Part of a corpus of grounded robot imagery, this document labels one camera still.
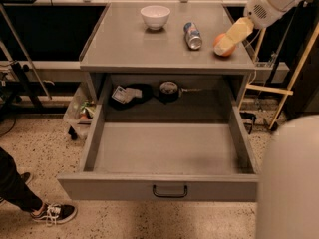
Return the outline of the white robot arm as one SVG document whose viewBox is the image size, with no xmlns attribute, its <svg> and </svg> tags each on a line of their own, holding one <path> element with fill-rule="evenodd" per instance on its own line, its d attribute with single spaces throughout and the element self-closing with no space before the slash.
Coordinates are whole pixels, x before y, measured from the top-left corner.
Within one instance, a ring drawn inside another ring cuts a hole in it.
<svg viewBox="0 0 319 239">
<path fill-rule="evenodd" d="M 226 56 L 303 0 L 248 0 L 244 16 L 222 36 L 213 51 Z M 264 154 L 257 186 L 255 239 L 319 239 L 319 117 L 281 126 Z"/>
</svg>

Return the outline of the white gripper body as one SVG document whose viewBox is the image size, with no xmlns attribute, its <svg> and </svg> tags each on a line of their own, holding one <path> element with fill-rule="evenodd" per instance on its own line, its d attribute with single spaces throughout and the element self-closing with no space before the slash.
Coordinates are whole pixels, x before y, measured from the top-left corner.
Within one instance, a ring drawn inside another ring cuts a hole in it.
<svg viewBox="0 0 319 239">
<path fill-rule="evenodd" d="M 256 29 L 267 28 L 283 16 L 280 2 L 281 0 L 248 0 L 244 15 L 253 22 Z"/>
</svg>

